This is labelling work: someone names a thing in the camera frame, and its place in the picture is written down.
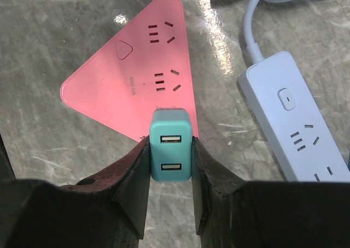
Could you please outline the teal USB charger plug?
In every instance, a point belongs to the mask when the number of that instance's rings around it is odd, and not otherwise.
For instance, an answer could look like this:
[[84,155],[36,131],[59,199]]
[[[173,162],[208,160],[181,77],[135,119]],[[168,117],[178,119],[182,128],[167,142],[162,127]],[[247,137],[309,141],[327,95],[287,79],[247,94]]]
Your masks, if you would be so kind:
[[182,108],[158,109],[149,129],[151,176],[157,182],[183,182],[191,177],[193,129]]

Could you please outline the pink triangular power strip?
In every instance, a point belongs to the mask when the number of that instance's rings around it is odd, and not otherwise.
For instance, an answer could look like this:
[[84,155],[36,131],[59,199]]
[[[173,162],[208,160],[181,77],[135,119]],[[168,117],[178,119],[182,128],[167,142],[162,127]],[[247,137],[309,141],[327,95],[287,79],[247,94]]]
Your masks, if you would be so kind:
[[184,8],[153,0],[68,77],[70,108],[139,141],[159,108],[183,108],[199,134]]

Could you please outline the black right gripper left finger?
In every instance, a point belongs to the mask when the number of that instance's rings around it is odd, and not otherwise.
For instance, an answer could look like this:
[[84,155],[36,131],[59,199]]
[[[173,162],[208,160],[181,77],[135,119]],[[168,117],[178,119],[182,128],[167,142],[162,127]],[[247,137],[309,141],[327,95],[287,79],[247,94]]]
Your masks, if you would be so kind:
[[75,185],[1,181],[1,247],[137,247],[144,236],[150,145]]

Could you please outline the light blue power strip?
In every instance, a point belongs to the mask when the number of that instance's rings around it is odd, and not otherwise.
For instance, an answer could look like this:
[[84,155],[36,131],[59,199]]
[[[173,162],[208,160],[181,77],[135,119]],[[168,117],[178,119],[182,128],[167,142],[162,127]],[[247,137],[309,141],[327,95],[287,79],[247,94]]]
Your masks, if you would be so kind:
[[238,82],[288,181],[349,182],[348,167],[288,52],[250,66]]

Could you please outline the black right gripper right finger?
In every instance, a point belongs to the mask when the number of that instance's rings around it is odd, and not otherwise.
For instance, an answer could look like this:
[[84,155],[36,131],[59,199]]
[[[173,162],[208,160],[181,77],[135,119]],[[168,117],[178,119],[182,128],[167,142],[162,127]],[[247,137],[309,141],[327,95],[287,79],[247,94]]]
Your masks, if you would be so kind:
[[349,247],[349,184],[245,181],[192,140],[202,247]]

